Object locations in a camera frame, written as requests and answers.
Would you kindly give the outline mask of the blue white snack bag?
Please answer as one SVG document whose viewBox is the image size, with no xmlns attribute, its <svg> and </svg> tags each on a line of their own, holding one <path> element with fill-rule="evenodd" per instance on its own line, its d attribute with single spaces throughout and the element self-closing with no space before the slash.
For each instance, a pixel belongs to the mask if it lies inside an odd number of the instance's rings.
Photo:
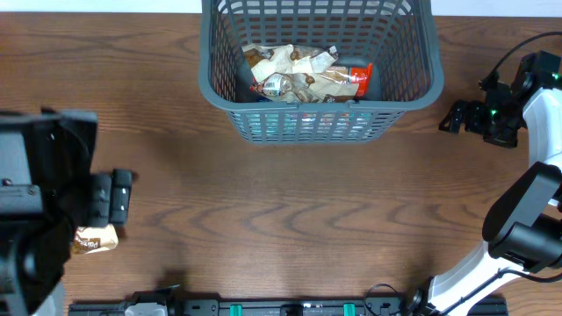
<svg viewBox="0 0 562 316">
<path fill-rule="evenodd" d="M 266 135 L 268 137 L 277 135 L 276 129 L 282 126 L 286 134 L 294 134 L 297 124 L 300 124 L 304 133 L 310 133 L 316 126 L 320 133 L 327 133 L 331 127 L 340 132 L 345 130 L 354 117 L 358 117 L 361 125 L 369 117 L 365 113 L 351 112 L 286 112 L 286 113 L 265 113 L 260 118 L 258 113 L 250 113 L 246 115 L 249 129 L 252 133 L 259 133 L 262 126 L 265 126 Z"/>
</svg>

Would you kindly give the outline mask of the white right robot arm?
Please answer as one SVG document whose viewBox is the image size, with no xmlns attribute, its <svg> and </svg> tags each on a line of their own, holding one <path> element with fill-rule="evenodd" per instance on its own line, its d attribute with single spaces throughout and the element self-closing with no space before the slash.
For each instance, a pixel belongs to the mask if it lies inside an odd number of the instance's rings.
<svg viewBox="0 0 562 316">
<path fill-rule="evenodd" d="M 514 148 L 529 136 L 529 167 L 493 204 L 479 245 L 453 269 L 418 290 L 409 314 L 466 315 L 486 296 L 520 278 L 540 283 L 538 272 L 561 266 L 561 222 L 544 208 L 561 206 L 561 59 L 539 51 L 519 63 L 515 80 L 493 72 L 479 86 L 484 101 L 455 102 L 440 130 L 477 133 L 484 142 Z"/>
</svg>

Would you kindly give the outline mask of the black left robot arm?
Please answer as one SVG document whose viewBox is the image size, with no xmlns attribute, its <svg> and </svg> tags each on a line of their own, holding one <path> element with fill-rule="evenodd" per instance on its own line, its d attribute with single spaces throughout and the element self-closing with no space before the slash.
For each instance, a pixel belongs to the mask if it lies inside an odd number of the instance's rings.
<svg viewBox="0 0 562 316">
<path fill-rule="evenodd" d="M 1 313 L 33 315 L 61 285 L 79 227 L 127 222 L 133 172 L 93 173 L 98 117 L 1 114 Z"/>
</svg>

